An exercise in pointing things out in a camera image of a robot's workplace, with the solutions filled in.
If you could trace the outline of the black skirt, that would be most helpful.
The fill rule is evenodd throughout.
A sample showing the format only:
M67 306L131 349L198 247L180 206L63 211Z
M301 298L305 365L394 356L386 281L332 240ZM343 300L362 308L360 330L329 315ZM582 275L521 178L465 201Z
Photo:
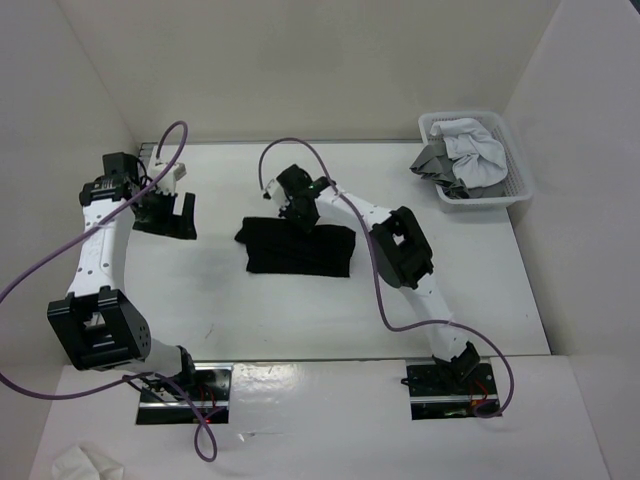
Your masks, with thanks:
M246 217L234 240L245 246L249 273L347 278L356 233L337 225L306 233L285 219Z

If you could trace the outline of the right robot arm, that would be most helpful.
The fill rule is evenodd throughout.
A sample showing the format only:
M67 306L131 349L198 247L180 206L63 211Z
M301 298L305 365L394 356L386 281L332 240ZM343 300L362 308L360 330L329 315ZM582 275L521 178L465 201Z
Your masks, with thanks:
M325 219L361 233L372 257L374 286L381 282L398 290L411 306L425 334L438 368L438 381L450 393L459 393L473 380L480 363L477 349L460 327L436 281L433 251L414 213L374 205L334 185L316 180L292 165L263 190L278 206L280 217L309 233Z

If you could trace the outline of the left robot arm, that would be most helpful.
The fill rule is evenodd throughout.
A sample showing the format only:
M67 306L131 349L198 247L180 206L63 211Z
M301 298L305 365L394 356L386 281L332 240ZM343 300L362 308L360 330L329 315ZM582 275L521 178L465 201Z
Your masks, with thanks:
M157 372L174 398L190 398L199 386L190 354L153 338L124 282L132 231L196 239L194 194L185 195L180 214L174 212L176 184L186 168L156 158L142 169L124 152L104 155L103 168L79 193L88 237L65 297L49 303L47 318L76 369Z

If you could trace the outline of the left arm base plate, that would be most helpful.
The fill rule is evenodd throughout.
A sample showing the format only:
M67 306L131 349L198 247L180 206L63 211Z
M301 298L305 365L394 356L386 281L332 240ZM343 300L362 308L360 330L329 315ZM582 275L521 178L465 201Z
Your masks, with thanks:
M195 363L194 380L182 386L190 401L209 424L227 424L232 384L231 364ZM191 425L198 419L177 390L158 380L143 384L139 395L136 424Z

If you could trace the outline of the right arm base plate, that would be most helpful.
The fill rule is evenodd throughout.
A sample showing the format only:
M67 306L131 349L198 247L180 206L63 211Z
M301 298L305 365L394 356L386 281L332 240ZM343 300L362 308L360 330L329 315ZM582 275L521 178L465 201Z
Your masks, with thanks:
M408 389L413 420L492 415L500 407L493 369L483 361L460 385L448 385L433 361L409 361L400 383Z

